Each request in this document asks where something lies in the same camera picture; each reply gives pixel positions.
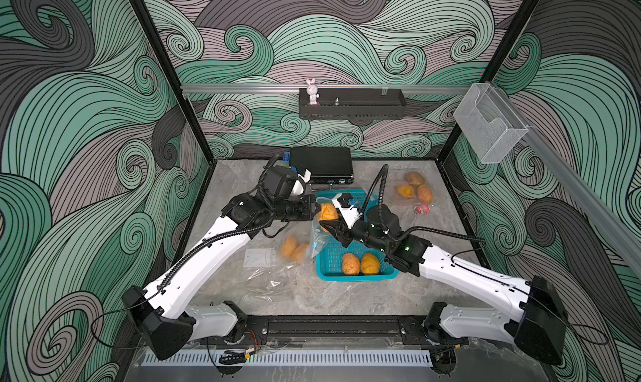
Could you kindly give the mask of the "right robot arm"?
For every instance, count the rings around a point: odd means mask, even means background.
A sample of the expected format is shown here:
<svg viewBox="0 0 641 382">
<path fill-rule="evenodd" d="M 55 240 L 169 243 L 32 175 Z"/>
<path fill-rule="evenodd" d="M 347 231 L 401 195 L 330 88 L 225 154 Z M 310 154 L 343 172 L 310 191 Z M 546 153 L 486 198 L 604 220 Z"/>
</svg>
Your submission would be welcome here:
<svg viewBox="0 0 641 382">
<path fill-rule="evenodd" d="M 445 283 L 487 304 L 485 309 L 437 305 L 436 326 L 444 334 L 513 344 L 534 360 L 562 364 L 568 314 L 545 278 L 511 277 L 457 259 L 419 237 L 424 227 L 402 230 L 397 215 L 383 203 L 373 205 L 369 195 L 338 190 L 322 193 L 320 201 L 337 211 L 337 218 L 320 226 L 344 248 L 360 243 L 402 273 Z"/>
</svg>

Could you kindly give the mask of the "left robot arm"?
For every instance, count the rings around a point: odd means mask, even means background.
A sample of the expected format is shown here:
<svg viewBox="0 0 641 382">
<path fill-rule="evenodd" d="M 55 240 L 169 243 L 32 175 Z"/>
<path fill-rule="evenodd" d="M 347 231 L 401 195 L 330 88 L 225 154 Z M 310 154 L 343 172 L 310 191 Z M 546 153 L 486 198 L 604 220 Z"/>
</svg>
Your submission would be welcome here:
<svg viewBox="0 0 641 382">
<path fill-rule="evenodd" d="M 243 340 L 247 316 L 235 303 L 225 300 L 195 307 L 190 301 L 232 254 L 272 223 L 309 222 L 320 212 L 320 205 L 305 191 L 311 171 L 275 162 L 275 158 L 268 161 L 255 191 L 234 196 L 202 240 L 168 271 L 123 294 L 132 324 L 158 360 L 167 360 L 195 340 Z"/>
</svg>

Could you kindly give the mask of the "clear pink-zipper bag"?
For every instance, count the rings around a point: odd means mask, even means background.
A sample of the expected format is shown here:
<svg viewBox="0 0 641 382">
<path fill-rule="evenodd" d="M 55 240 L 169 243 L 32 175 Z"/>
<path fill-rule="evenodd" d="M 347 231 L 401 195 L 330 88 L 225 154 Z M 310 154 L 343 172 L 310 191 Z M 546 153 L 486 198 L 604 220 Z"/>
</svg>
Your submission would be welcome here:
<svg viewBox="0 0 641 382">
<path fill-rule="evenodd" d="M 374 188 L 377 198 L 383 188 L 383 203 L 393 213 L 428 215 L 432 211 L 433 193 L 425 175 L 415 168 L 388 168 L 386 181 L 380 179 Z"/>
</svg>

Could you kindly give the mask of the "clear blue-zipper bag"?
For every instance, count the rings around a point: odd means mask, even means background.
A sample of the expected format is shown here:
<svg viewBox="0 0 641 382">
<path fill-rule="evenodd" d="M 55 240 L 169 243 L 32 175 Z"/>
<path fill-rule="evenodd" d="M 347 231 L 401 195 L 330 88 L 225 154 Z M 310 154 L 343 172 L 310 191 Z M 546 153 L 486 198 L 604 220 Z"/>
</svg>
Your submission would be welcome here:
<svg viewBox="0 0 641 382">
<path fill-rule="evenodd" d="M 243 270 L 251 271 L 252 278 L 256 278 L 301 268 L 312 263 L 330 240 L 319 215 L 309 222 L 277 222 L 245 247 Z"/>
<path fill-rule="evenodd" d="M 237 285 L 237 303 L 258 311 L 260 307 L 284 306 L 304 309 L 312 306 L 315 262 L 285 263 L 272 267 L 244 268 Z"/>
</svg>

